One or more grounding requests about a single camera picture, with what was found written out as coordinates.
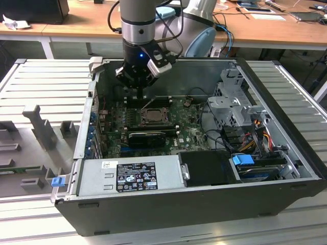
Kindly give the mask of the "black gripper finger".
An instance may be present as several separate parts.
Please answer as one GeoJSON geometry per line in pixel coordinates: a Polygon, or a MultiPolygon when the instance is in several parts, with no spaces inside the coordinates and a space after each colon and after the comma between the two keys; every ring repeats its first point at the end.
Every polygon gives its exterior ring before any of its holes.
{"type": "Polygon", "coordinates": [[[141,79],[141,99],[144,97],[144,89],[152,86],[157,81],[154,75],[148,75],[141,79]]]}
{"type": "Polygon", "coordinates": [[[141,73],[134,65],[123,65],[115,70],[115,77],[128,89],[136,90],[136,97],[141,99],[141,73]]]}

